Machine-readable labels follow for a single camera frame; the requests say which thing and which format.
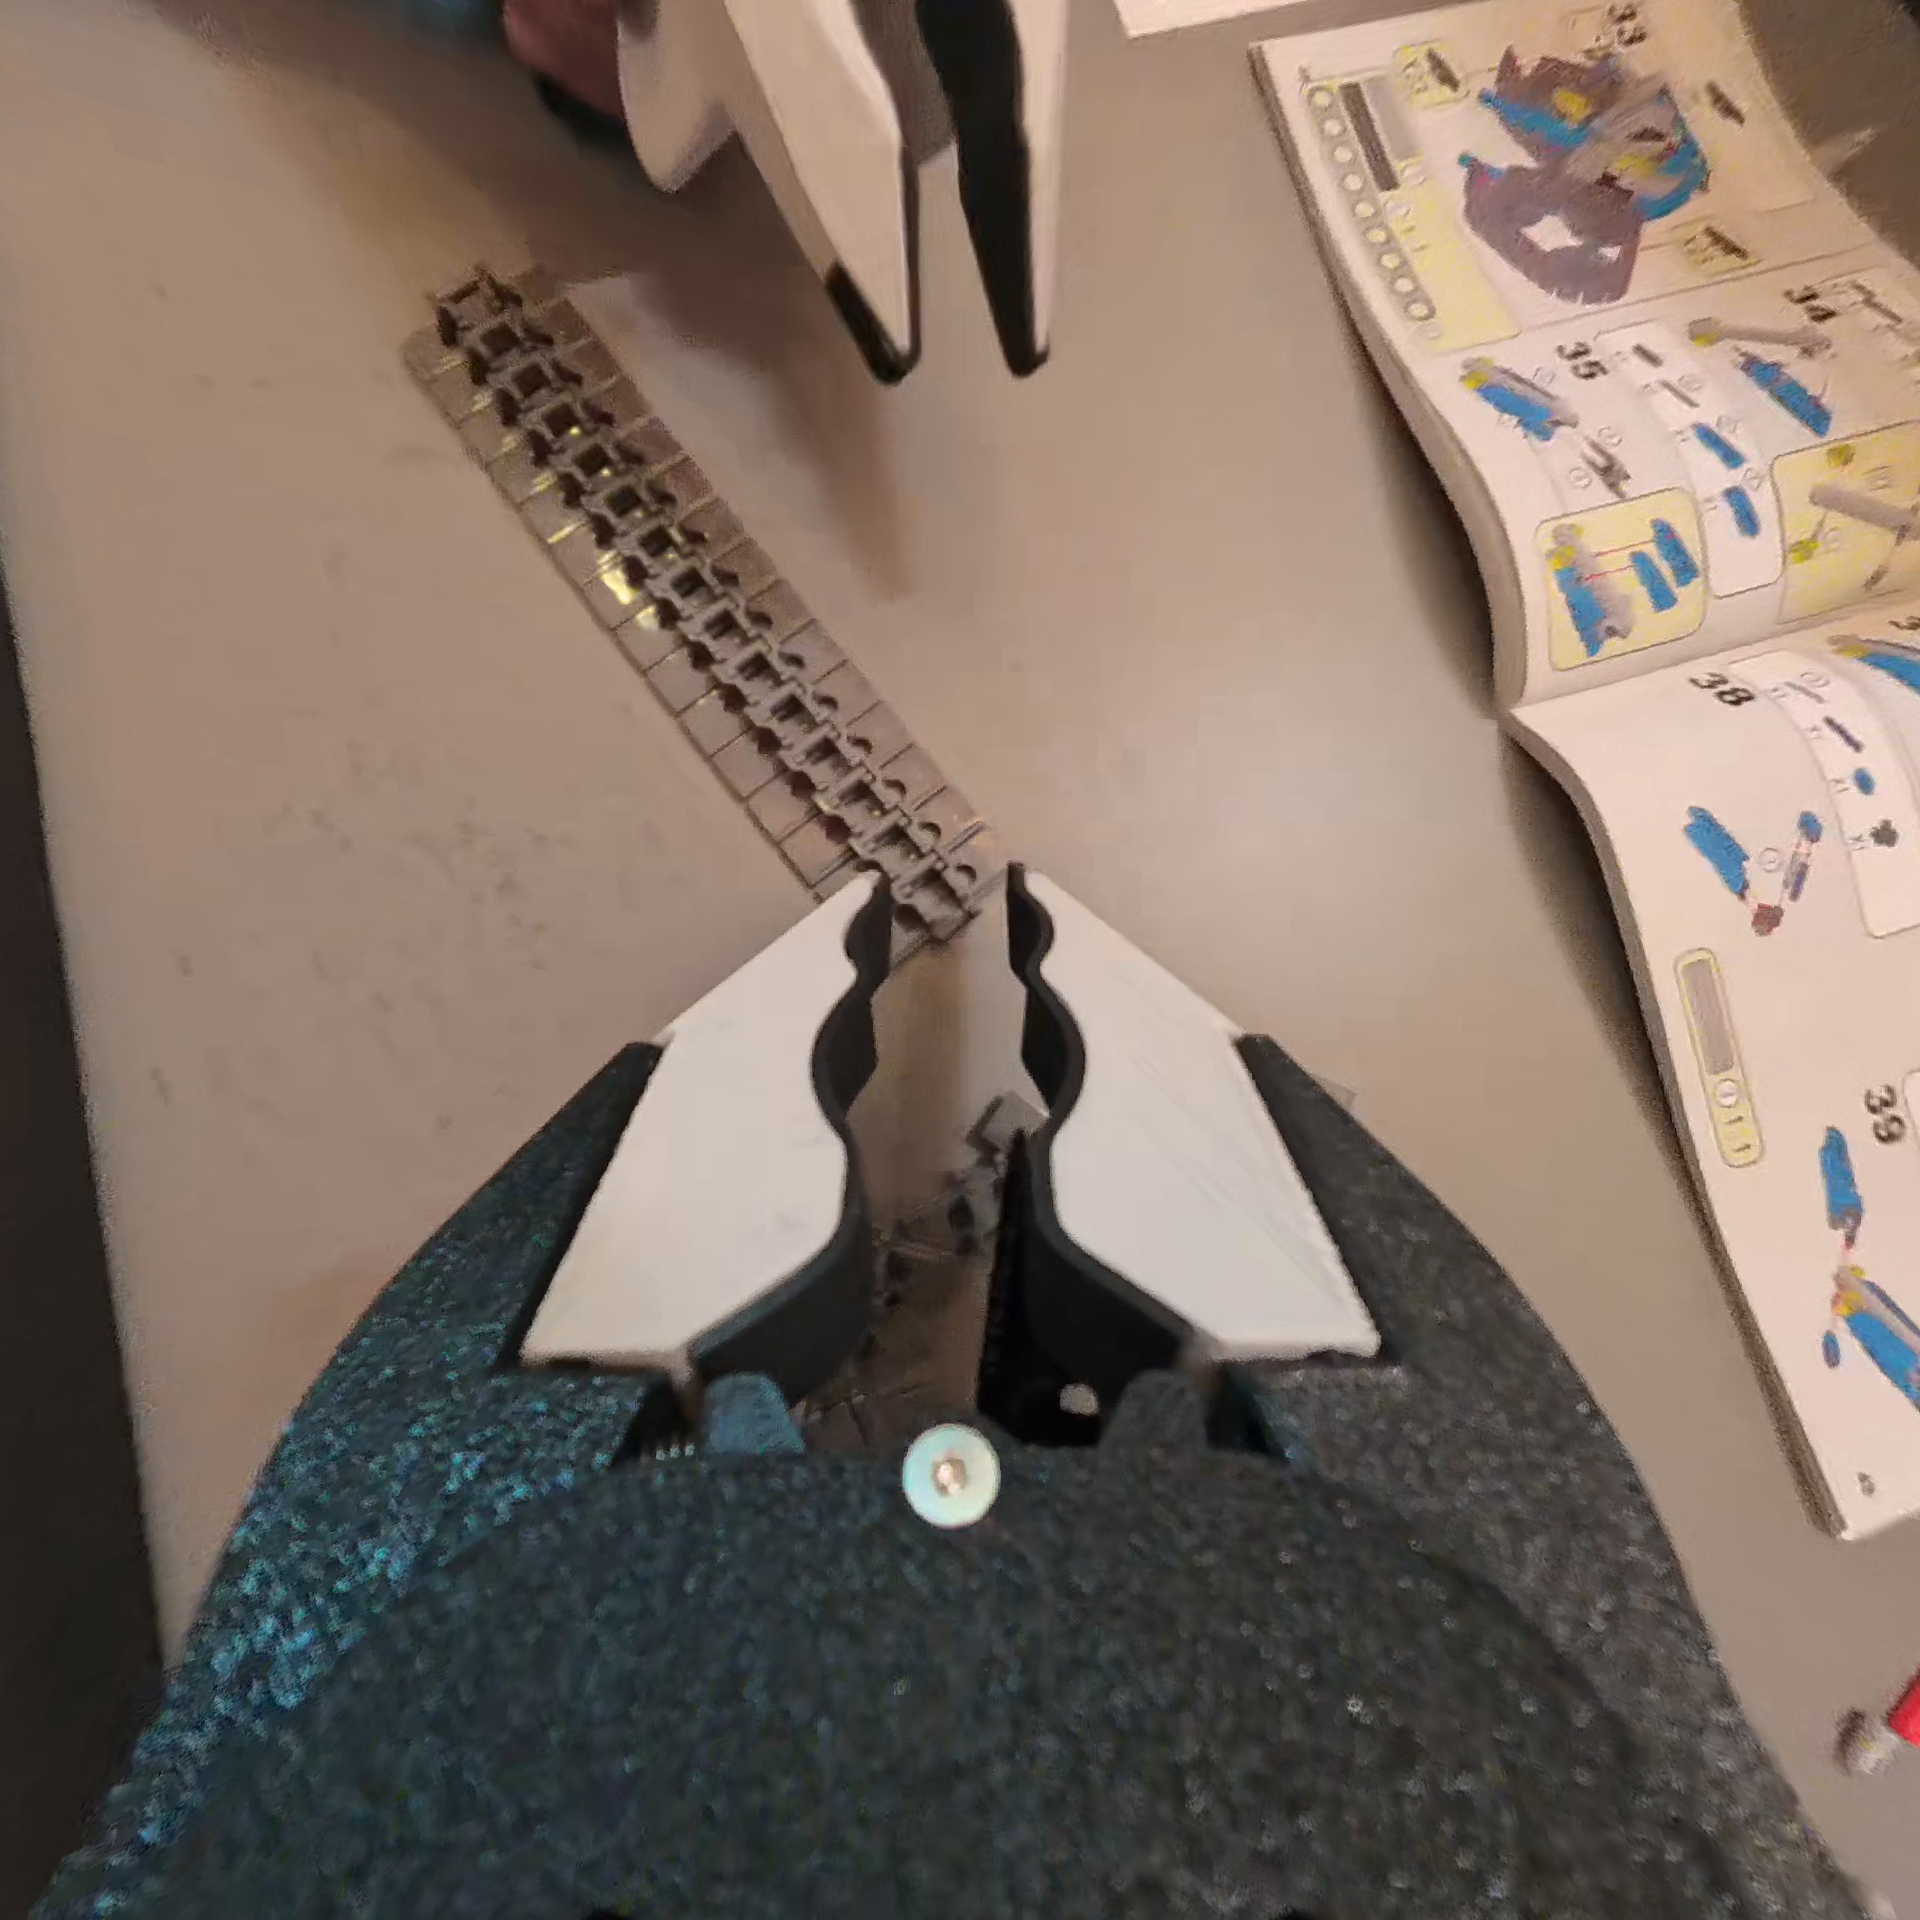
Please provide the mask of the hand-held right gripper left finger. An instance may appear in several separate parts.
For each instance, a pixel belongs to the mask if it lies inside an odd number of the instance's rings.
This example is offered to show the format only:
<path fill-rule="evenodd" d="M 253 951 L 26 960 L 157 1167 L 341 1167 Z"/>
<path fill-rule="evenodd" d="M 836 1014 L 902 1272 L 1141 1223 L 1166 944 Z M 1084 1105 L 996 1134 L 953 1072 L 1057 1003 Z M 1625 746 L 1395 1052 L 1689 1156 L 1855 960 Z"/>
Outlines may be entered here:
<path fill-rule="evenodd" d="M 710 1386 L 825 1386 L 874 1313 L 851 1112 L 892 964 L 885 880 L 852 880 L 669 1022 L 518 1345 Z"/>

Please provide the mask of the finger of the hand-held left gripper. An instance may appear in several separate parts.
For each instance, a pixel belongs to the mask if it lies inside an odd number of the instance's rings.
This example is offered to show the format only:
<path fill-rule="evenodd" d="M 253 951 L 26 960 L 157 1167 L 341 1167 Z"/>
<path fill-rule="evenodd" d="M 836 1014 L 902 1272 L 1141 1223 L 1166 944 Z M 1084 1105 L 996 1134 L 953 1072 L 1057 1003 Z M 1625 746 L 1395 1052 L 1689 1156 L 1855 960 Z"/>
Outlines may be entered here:
<path fill-rule="evenodd" d="M 917 2 L 978 276 L 1014 377 L 1049 360 L 1066 152 L 1068 2 Z"/>
<path fill-rule="evenodd" d="M 727 107 L 878 382 L 922 356 L 919 193 L 897 96 L 851 2 L 727 2 Z"/>

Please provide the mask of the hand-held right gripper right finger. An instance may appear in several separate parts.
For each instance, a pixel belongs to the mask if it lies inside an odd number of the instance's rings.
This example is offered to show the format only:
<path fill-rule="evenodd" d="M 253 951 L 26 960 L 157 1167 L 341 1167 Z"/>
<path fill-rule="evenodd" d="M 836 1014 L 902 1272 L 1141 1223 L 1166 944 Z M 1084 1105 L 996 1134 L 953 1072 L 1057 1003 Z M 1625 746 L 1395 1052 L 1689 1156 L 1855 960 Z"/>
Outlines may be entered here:
<path fill-rule="evenodd" d="M 1010 870 L 1027 1324 L 1068 1374 L 1373 1360 L 1381 1332 L 1266 1110 L 1247 1033 L 1057 880 Z"/>

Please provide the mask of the pile of grey track links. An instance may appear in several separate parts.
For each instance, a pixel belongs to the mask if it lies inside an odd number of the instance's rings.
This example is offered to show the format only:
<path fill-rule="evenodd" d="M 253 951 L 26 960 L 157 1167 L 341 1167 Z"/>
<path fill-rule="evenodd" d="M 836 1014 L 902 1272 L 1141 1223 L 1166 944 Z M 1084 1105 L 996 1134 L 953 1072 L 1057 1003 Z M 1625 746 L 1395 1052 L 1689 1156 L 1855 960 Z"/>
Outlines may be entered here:
<path fill-rule="evenodd" d="M 876 1318 L 847 1402 L 866 1448 L 973 1402 L 1005 1182 L 1038 1128 L 1028 1097 L 999 1094 L 964 1131 L 957 1167 L 879 1232 Z"/>

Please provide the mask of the grey desk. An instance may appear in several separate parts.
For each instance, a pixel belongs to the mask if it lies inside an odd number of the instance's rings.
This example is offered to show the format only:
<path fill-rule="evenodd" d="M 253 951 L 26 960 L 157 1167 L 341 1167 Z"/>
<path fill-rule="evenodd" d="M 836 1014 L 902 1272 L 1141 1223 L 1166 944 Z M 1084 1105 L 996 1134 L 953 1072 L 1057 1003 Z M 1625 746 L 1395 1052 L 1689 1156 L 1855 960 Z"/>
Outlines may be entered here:
<path fill-rule="evenodd" d="M 1915 1528 L 1807 1516 L 1615 914 L 1499 734 L 1473 551 L 1246 49 L 1071 12 L 1052 354 L 948 155 L 870 382 L 751 169 L 658 198 L 493 46 L 357 4 L 4 4 L 4 550 L 171 1663 L 374 1289 L 803 889 L 401 368 L 534 260 L 999 830 L 1350 1096 L 1519 1283 L 1749 1716 L 1907 1915 Z"/>

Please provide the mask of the person's left hand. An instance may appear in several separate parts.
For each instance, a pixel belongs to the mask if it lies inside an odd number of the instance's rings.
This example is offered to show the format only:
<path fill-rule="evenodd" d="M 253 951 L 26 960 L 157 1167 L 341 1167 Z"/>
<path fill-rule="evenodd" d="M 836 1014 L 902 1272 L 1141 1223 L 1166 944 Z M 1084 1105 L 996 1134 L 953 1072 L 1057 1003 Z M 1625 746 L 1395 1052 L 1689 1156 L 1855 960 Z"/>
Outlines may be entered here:
<path fill-rule="evenodd" d="M 534 79 L 599 112 L 619 107 L 619 2 L 503 2 L 511 57 Z"/>

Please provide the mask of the instruction booklet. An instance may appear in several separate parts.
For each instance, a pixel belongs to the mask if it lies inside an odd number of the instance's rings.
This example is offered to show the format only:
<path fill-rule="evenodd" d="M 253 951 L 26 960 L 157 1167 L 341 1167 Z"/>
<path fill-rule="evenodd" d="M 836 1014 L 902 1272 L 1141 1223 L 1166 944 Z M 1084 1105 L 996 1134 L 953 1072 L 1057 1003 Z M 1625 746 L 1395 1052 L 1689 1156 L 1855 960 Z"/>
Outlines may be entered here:
<path fill-rule="evenodd" d="M 1463 4 L 1250 50 L 1589 830 L 1807 1502 L 1918 1512 L 1915 270 L 1735 4 Z"/>

